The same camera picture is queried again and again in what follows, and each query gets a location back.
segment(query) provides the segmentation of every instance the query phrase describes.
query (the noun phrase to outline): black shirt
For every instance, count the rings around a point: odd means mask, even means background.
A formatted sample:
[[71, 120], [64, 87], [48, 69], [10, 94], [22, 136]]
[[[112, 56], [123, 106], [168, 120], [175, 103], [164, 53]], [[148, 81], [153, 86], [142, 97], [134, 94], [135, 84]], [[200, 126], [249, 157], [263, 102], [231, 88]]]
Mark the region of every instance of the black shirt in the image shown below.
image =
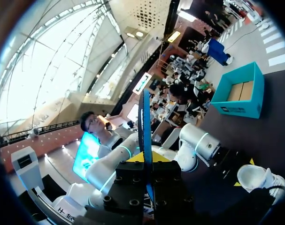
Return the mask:
[[214, 13], [210, 13], [210, 14], [208, 15], [208, 18], [209, 18], [210, 20], [213, 20], [213, 22], [215, 22], [215, 23], [218, 22], [218, 19], [216, 19]]
[[193, 92], [193, 89], [194, 89], [193, 84], [183, 85], [182, 88], [183, 88], [183, 94], [182, 94], [182, 99], [181, 99], [182, 104], [187, 104], [188, 100], [191, 100], [193, 103], [199, 102], [198, 98], [195, 96]]

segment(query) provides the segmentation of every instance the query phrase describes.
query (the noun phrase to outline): glass ceiling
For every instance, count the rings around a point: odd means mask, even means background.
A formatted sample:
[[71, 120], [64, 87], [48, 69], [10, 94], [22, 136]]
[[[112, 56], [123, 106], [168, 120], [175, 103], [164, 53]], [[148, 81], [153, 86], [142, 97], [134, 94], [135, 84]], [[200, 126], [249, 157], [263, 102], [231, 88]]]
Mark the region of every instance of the glass ceiling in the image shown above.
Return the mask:
[[1, 81], [0, 121], [28, 118], [43, 104], [80, 90], [95, 36], [105, 16], [120, 32], [104, 5], [80, 10], [76, 7], [46, 22], [12, 58]]

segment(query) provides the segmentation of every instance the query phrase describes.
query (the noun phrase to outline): spotlight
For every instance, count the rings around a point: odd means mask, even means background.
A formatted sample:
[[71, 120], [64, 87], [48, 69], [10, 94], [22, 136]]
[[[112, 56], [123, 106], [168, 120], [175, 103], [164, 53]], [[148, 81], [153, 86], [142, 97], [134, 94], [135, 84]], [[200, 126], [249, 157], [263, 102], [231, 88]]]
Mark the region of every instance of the spotlight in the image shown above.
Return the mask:
[[140, 31], [137, 31], [137, 32], [136, 32], [136, 35], [137, 35], [138, 37], [143, 37], [143, 33], [140, 32]]
[[132, 34], [130, 34], [130, 33], [127, 33], [127, 35], [128, 35], [129, 37], [131, 37], [131, 38], [135, 38], [135, 36], [132, 35]]
[[182, 17], [182, 18], [184, 18], [184, 19], [190, 21], [190, 22], [193, 22], [193, 21], [195, 21], [195, 20], [197, 19], [197, 18], [195, 18], [193, 15], [190, 15], [189, 13], [184, 12], [184, 11], [182, 11], [182, 10], [178, 13], [178, 15], [179, 15], [180, 17]]

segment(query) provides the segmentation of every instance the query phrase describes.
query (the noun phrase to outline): sign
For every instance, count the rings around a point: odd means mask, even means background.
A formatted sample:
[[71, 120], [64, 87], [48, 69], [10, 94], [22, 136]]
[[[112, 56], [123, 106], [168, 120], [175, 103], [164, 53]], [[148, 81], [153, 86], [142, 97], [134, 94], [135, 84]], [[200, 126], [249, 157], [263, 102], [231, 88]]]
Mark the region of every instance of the sign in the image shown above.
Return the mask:
[[176, 40], [176, 38], [180, 36], [180, 34], [181, 34], [181, 33], [180, 33], [179, 31], [175, 31], [175, 33], [173, 33], [173, 34], [169, 37], [169, 39], [167, 39], [167, 41], [170, 42], [170, 43], [173, 43], [173, 42]]
[[138, 83], [134, 87], [133, 92], [137, 95], [140, 95], [140, 93], [145, 88], [146, 84], [150, 81], [151, 78], [152, 78], [152, 75], [148, 73], [144, 73], [141, 79], [138, 81]]

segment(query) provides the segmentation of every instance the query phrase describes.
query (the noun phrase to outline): display screen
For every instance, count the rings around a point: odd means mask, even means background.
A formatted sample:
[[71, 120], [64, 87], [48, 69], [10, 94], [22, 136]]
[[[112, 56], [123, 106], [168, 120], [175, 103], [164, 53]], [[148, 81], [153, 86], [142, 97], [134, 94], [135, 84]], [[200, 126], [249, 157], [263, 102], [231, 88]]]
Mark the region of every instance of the display screen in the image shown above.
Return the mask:
[[72, 170], [86, 182], [88, 182], [85, 178], [86, 171], [96, 160], [99, 159], [99, 148], [100, 144], [97, 138], [85, 132], [78, 147]]
[[127, 118], [133, 121], [134, 123], [138, 120], [138, 105], [137, 104], [134, 104]]
[[142, 92], [142, 90], [144, 89], [144, 87], [150, 81], [151, 78], [152, 78], [152, 75], [148, 73], [144, 73], [141, 79], [138, 81], [138, 83], [134, 87], [133, 92], [137, 95], [140, 95], [140, 93]]

